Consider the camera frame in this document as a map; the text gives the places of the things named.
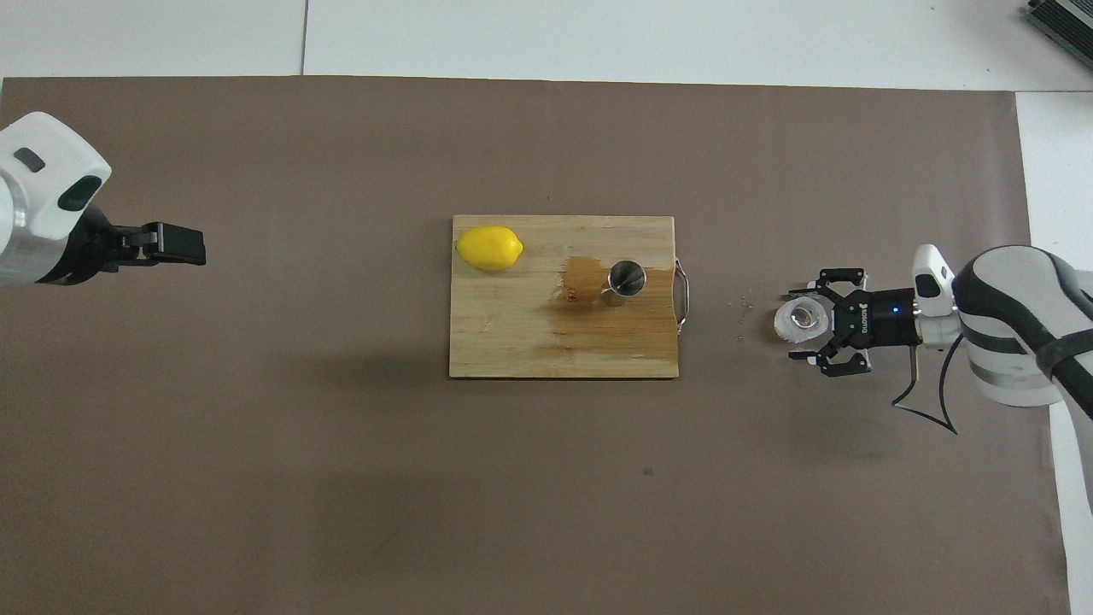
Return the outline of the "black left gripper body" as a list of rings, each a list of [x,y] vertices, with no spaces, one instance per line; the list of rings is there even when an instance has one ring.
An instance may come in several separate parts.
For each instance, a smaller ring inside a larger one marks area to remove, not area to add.
[[[99,209],[85,209],[56,265],[56,283],[86,283],[99,272],[117,272],[129,260],[124,234]]]

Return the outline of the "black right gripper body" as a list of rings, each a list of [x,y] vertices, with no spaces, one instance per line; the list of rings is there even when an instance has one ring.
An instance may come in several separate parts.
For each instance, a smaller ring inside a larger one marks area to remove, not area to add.
[[[855,289],[833,305],[833,334],[841,348],[921,345],[912,289]]]

